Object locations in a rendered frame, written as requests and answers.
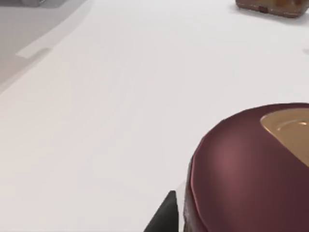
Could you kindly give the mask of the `brown wooden box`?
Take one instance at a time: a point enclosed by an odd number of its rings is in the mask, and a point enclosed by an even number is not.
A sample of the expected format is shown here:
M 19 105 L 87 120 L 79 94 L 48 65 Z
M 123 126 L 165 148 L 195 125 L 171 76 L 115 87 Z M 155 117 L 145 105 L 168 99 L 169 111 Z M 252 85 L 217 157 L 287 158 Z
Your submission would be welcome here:
M 309 8 L 309 0 L 235 0 L 239 8 L 260 13 L 298 18 Z

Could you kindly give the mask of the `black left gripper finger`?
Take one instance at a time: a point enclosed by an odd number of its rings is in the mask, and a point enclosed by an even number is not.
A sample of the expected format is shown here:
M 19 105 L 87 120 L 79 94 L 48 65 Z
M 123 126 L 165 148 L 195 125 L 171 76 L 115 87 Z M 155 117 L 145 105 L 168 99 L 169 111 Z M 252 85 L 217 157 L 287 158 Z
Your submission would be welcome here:
M 143 232 L 179 232 L 176 191 L 171 190 Z

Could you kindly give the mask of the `maroon and gold object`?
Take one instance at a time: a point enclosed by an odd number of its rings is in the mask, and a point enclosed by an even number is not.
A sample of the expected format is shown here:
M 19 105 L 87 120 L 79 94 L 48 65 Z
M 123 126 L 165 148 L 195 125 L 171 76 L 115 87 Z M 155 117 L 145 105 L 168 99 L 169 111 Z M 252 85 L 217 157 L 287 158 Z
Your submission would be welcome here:
M 309 232 L 309 166 L 261 124 L 309 103 L 234 114 L 200 141 L 189 164 L 183 232 Z

